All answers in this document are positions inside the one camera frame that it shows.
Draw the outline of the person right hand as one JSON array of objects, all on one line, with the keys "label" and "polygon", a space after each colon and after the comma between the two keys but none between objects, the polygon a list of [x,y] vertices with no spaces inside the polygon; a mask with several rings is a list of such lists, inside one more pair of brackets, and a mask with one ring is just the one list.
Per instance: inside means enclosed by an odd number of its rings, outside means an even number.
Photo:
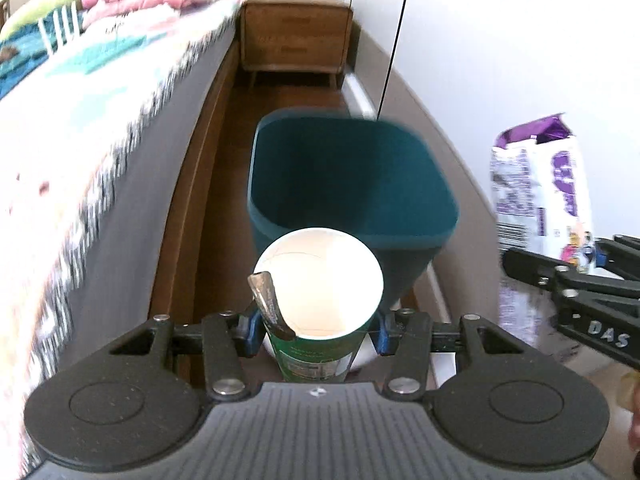
[{"label": "person right hand", "polygon": [[632,414],[628,431],[629,445],[638,451],[640,443],[640,375],[638,370],[627,373],[620,380],[617,390],[617,404]]}]

